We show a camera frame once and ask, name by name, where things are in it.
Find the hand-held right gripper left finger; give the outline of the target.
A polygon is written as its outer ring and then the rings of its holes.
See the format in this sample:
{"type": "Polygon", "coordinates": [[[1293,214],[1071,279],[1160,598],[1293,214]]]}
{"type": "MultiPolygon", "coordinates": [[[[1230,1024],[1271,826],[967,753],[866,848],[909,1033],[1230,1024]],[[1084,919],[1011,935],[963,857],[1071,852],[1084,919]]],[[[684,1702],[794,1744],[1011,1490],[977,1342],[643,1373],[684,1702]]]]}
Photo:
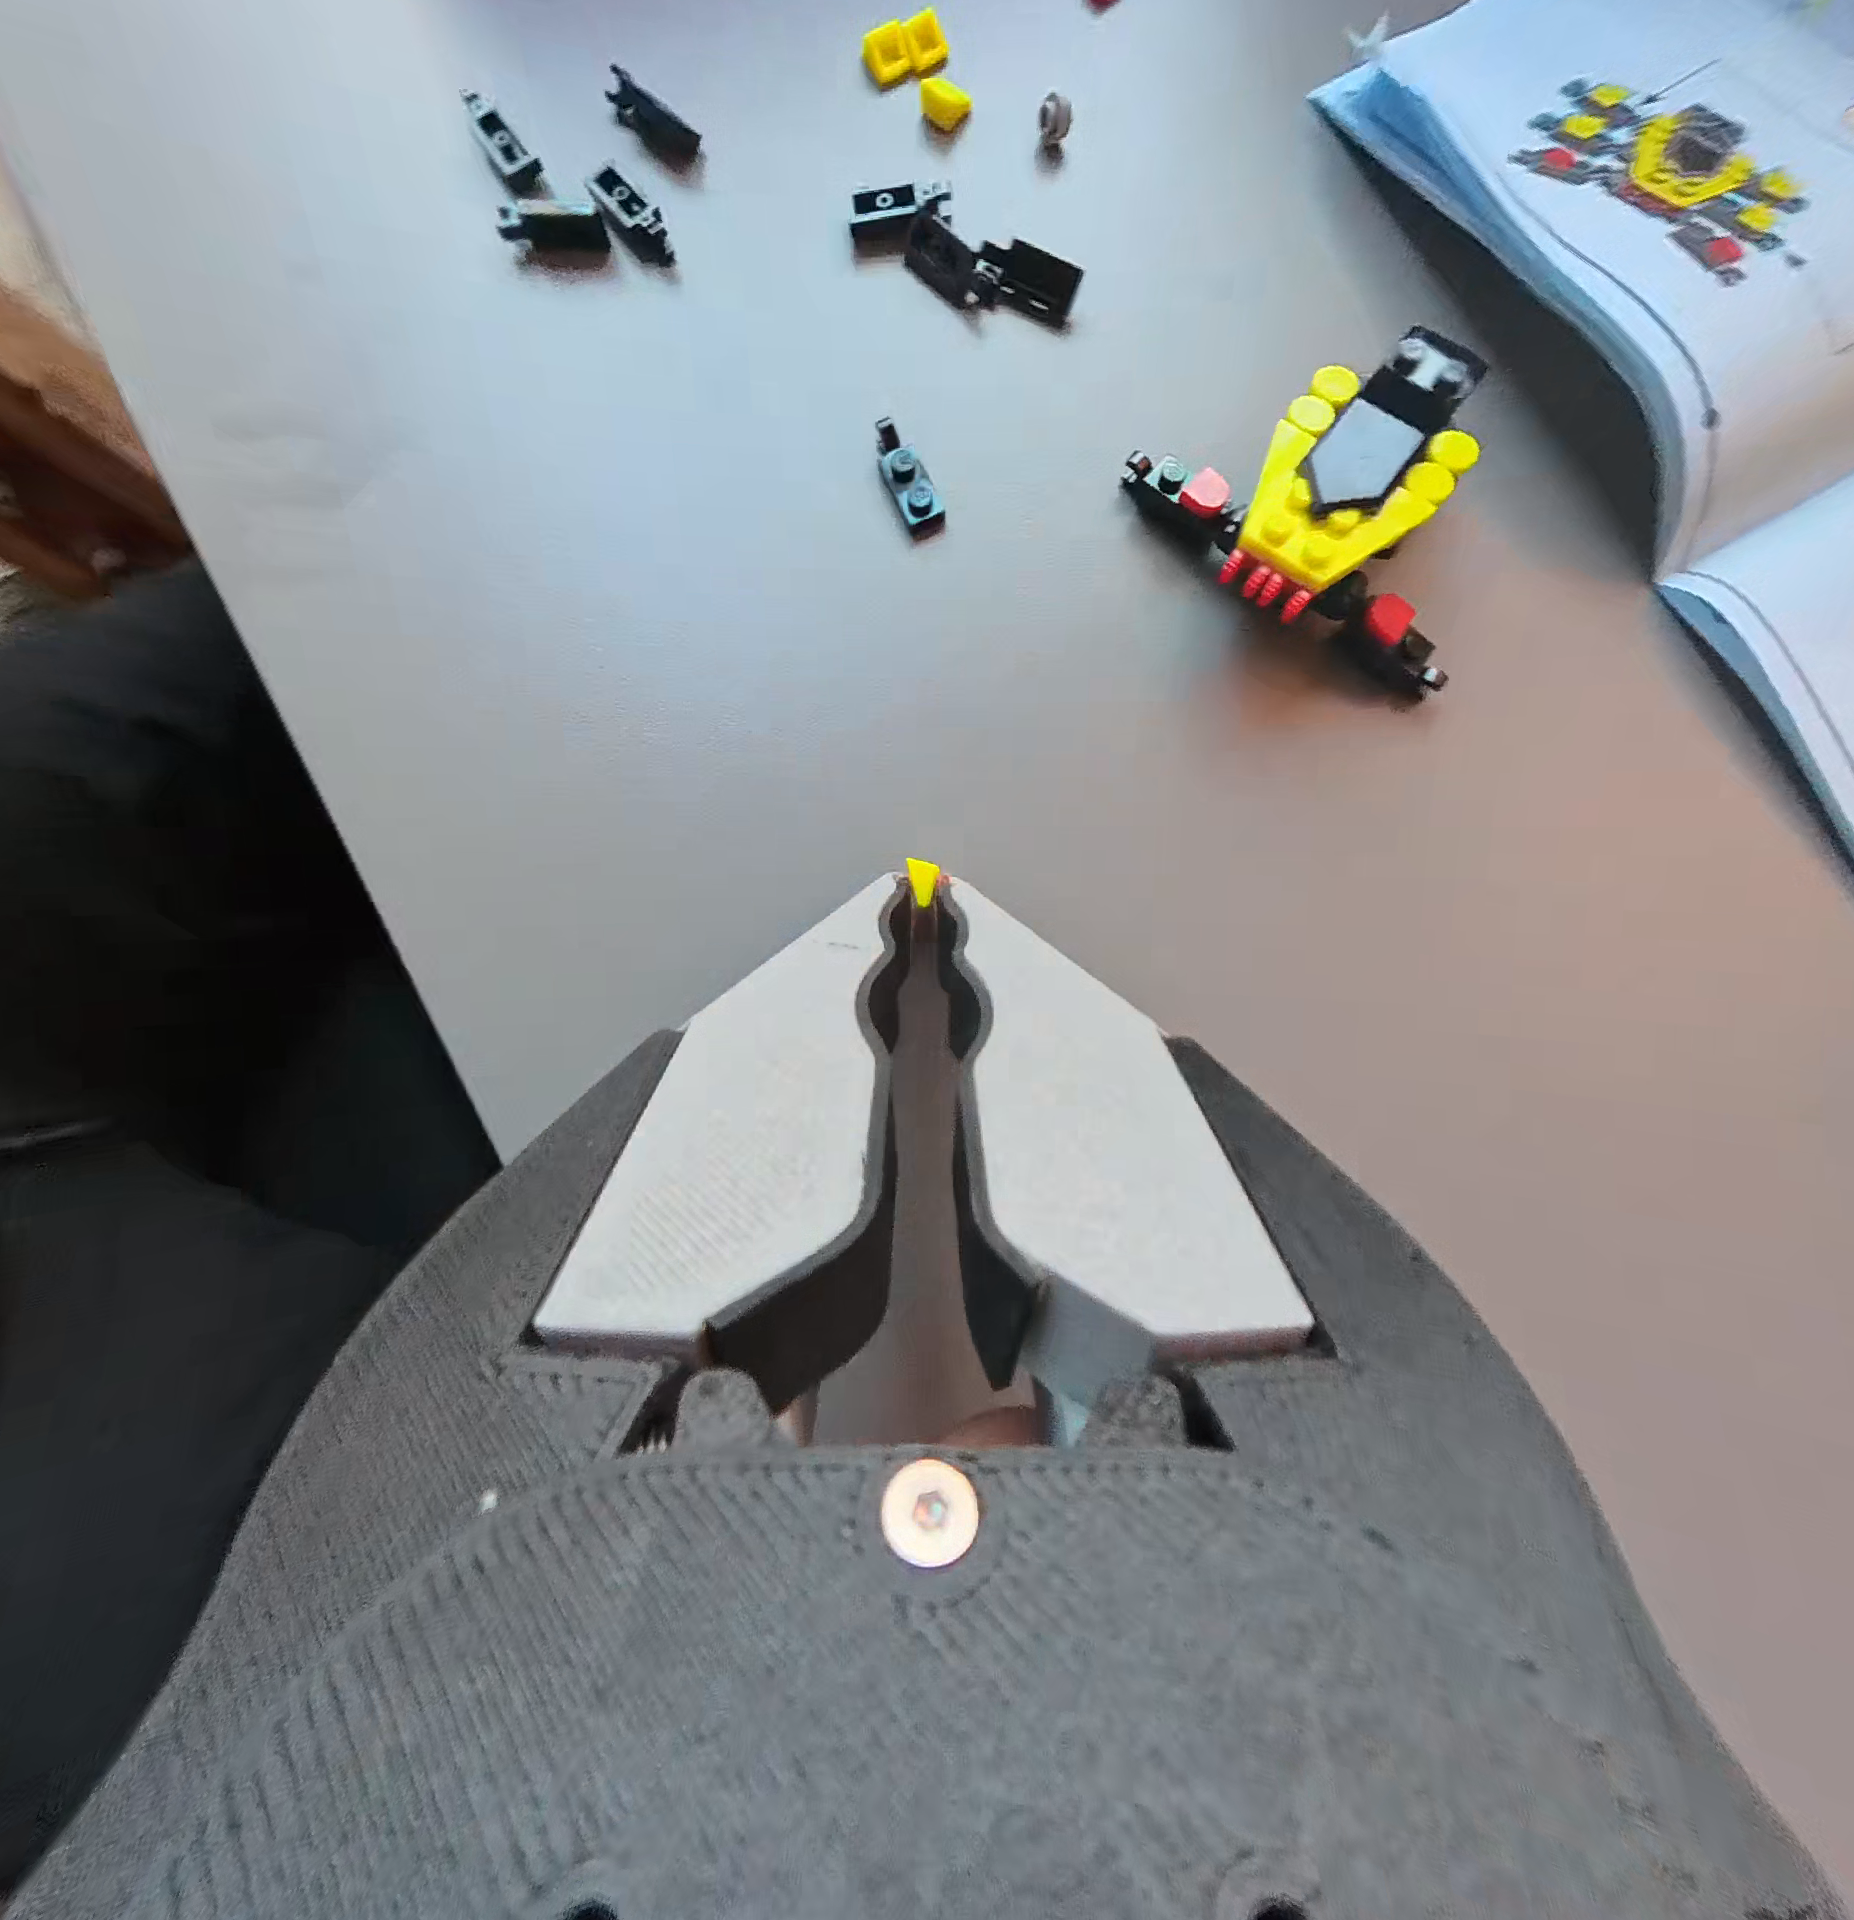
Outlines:
{"type": "Polygon", "coordinates": [[[678,1033],[534,1334],[734,1369],[771,1411],[880,1331],[892,1264],[892,1042],[910,887],[884,873],[678,1033]]]}

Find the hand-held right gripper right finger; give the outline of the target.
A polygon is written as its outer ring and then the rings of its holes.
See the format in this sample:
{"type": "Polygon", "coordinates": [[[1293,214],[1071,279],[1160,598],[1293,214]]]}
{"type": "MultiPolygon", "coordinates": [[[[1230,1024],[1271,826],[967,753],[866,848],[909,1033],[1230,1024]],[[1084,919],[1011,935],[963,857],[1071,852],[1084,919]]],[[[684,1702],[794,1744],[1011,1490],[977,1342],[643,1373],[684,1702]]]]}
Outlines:
{"type": "Polygon", "coordinates": [[[1109,1387],[1298,1356],[1314,1312],[1166,1028],[977,884],[937,887],[963,1318],[1047,1443],[1109,1387]]]}

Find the yellow and black lego model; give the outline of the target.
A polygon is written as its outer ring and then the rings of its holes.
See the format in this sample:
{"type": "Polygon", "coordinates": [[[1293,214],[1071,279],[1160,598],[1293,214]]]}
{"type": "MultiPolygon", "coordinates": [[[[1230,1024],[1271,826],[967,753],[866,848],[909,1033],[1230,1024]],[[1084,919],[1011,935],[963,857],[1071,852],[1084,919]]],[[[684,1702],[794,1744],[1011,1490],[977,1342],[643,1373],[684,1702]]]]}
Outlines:
{"type": "Polygon", "coordinates": [[[1409,598],[1379,591],[1390,562],[1478,464],[1458,424],[1490,362],[1410,326],[1374,373],[1321,365],[1277,417],[1254,481],[1134,449],[1121,493],[1153,534],[1208,566],[1219,591],[1278,624],[1318,624],[1379,690],[1410,705],[1448,685],[1409,598]]]}

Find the lego instruction booklet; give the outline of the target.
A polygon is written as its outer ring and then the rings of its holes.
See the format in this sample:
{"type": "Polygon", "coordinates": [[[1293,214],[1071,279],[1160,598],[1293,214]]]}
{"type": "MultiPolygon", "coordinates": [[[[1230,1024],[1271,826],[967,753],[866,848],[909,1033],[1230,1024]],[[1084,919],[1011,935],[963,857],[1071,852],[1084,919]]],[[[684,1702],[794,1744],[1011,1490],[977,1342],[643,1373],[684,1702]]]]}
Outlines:
{"type": "Polygon", "coordinates": [[[1653,587],[1854,869],[1854,3],[1460,3],[1310,108],[1631,390],[1653,587]]]}

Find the scattered black lego pieces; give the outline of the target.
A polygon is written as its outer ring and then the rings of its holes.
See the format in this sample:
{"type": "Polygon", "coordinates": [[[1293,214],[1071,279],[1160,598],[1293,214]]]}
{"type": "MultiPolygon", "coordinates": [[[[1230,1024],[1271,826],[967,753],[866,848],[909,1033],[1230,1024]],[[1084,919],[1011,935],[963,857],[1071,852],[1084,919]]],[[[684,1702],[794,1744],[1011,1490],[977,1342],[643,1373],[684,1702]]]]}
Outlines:
{"type": "Polygon", "coordinates": [[[691,553],[781,548],[841,525],[862,473],[866,413],[884,485],[910,537],[943,521],[938,493],[892,424],[953,390],[938,362],[987,338],[992,316],[1068,335],[1079,264],[1027,239],[971,243],[950,181],[921,172],[843,189],[837,99],[740,77],[715,149],[692,119],[625,63],[607,69],[617,146],[574,197],[490,99],[467,119],[506,181],[497,231],[534,301],[574,311],[506,365],[513,413],[551,403],[547,444],[632,534],[691,553]]]}

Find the person's dark trousers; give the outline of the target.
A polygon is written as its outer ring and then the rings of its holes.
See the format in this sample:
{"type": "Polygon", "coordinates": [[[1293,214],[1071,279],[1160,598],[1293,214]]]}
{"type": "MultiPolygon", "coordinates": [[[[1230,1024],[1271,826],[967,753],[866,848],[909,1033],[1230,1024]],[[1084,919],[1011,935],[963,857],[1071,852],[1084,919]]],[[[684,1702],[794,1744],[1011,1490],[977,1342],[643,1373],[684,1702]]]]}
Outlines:
{"type": "Polygon", "coordinates": [[[0,636],[0,1895],[499,1154],[204,566],[0,636]]]}

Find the wooden furniture frame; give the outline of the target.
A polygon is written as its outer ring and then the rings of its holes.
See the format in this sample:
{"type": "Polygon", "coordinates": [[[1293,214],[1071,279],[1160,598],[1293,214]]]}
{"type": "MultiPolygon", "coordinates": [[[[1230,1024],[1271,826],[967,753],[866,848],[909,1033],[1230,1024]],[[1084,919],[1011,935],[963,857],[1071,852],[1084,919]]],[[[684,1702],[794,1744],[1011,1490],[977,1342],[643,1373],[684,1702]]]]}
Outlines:
{"type": "Polygon", "coordinates": [[[0,146],[0,568],[64,601],[194,553],[0,146]]]}

